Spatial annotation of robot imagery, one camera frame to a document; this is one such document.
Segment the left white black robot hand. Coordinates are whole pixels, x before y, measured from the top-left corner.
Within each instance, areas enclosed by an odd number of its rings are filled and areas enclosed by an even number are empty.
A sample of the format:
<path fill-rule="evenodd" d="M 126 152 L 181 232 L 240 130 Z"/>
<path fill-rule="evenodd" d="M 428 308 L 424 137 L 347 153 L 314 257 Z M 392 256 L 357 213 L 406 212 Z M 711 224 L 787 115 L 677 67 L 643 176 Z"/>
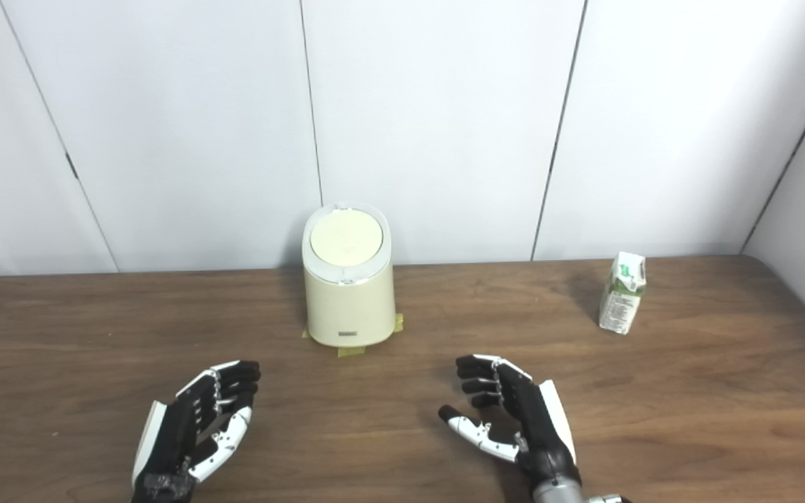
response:
<path fill-rule="evenodd" d="M 232 458 L 252 423 L 260 365 L 202 370 L 170 403 L 154 401 L 132 468 L 132 502 L 189 502 Z"/>

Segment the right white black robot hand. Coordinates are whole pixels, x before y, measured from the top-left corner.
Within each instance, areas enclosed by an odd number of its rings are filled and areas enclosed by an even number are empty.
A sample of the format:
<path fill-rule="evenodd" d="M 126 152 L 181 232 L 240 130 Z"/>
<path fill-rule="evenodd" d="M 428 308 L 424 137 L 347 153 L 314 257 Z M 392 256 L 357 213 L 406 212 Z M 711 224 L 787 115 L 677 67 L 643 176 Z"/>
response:
<path fill-rule="evenodd" d="M 518 465 L 531 489 L 543 483 L 582 483 L 572 433 L 552 380 L 537 384 L 510 360 L 485 354 L 457 358 L 456 374 L 473 407 L 500 407 L 520 426 L 514 442 L 495 442 L 490 423 L 472 419 L 451 405 L 440 407 L 438 416 L 457 435 L 485 454 Z"/>

